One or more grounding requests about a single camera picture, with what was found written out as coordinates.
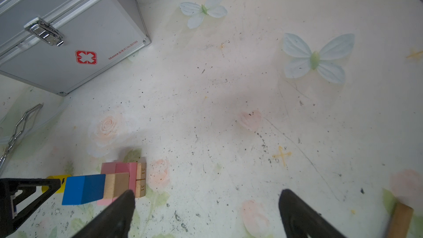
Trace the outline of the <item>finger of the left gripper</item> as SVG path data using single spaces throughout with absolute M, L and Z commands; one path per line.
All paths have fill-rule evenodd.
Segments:
M 22 209 L 18 205 L 36 193 L 38 188 L 47 190 Z M 54 193 L 61 188 L 57 178 L 6 178 L 1 179 L 1 237 L 6 238 L 18 228 Z

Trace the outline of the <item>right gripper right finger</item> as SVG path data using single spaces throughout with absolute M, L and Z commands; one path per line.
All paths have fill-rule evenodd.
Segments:
M 282 190 L 279 211 L 288 238 L 345 238 L 290 189 Z

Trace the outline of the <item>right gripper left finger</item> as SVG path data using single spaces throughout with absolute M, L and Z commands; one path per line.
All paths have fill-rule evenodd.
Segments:
M 99 215 L 79 230 L 74 238 L 127 238 L 133 213 L 135 196 L 132 190 L 126 190 Z

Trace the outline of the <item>short natural wood block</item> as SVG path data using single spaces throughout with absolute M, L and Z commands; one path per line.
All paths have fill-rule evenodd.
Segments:
M 104 185 L 104 199 L 113 199 L 121 196 L 129 189 L 130 174 L 106 174 Z

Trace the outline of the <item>blue cube block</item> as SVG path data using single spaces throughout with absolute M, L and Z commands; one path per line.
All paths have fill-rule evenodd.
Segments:
M 83 205 L 103 199 L 105 177 L 105 174 L 68 177 L 62 205 Z

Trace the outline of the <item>yellow cylinder block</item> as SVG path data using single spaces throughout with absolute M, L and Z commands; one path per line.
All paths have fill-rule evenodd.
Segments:
M 48 176 L 46 179 L 60 179 L 61 181 L 61 187 L 56 191 L 56 193 L 64 193 L 66 188 L 66 182 L 69 177 L 72 177 L 72 175 L 56 175 L 56 176 Z

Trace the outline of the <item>light pink rectangular block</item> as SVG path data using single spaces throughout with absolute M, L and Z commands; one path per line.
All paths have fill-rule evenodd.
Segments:
M 102 174 L 114 174 L 116 171 L 116 164 L 117 162 L 110 162 L 110 163 L 102 163 L 101 166 L 101 173 Z M 109 206 L 112 202 L 114 202 L 116 198 L 112 199 L 101 199 L 97 201 L 98 206 Z

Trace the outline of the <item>hot pink rectangular block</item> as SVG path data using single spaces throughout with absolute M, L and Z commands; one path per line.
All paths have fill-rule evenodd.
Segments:
M 115 173 L 129 173 L 129 189 L 135 192 L 137 180 L 137 166 L 135 163 L 117 163 Z

